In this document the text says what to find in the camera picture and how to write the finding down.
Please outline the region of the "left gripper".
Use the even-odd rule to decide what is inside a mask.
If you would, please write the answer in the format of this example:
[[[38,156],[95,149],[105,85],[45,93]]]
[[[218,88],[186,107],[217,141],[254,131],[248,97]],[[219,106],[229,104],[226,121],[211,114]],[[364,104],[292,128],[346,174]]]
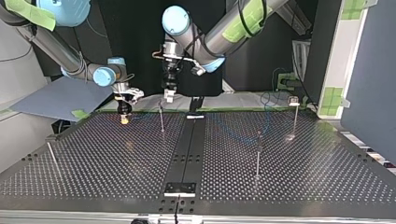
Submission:
[[[163,81],[162,87],[164,88],[163,98],[167,103],[173,103],[175,93],[177,90],[177,76],[181,72],[181,64],[163,61]]]

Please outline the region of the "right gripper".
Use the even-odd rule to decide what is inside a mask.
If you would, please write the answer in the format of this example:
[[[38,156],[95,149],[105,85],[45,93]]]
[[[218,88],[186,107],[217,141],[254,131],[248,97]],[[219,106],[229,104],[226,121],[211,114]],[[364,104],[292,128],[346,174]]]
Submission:
[[[123,100],[118,100],[117,103],[118,103],[117,111],[118,111],[118,113],[121,115],[121,116],[120,116],[120,122],[121,122],[121,124],[124,124],[125,122],[126,122],[126,124],[128,124],[128,123],[130,122],[129,116],[128,116],[128,115],[129,115],[129,114],[132,112],[132,110],[133,110],[131,101],[130,101],[130,100],[123,99]]]

